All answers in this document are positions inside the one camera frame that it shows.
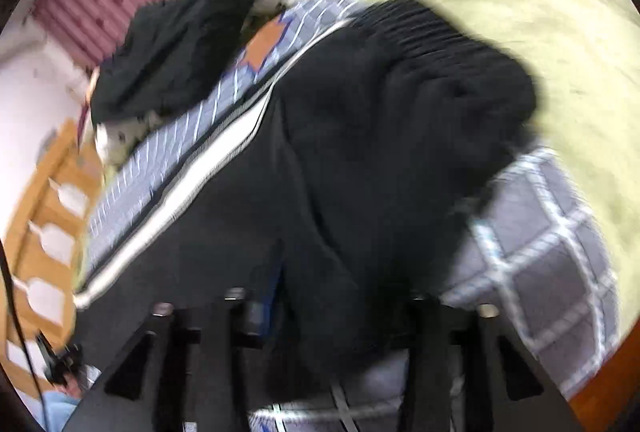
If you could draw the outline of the person's left hand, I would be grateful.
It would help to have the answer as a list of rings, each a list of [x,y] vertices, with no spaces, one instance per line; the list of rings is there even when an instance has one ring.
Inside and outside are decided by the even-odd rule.
[[[77,405],[87,392],[87,388],[73,374],[66,376],[65,381],[55,387],[62,394],[62,400],[73,405]]]

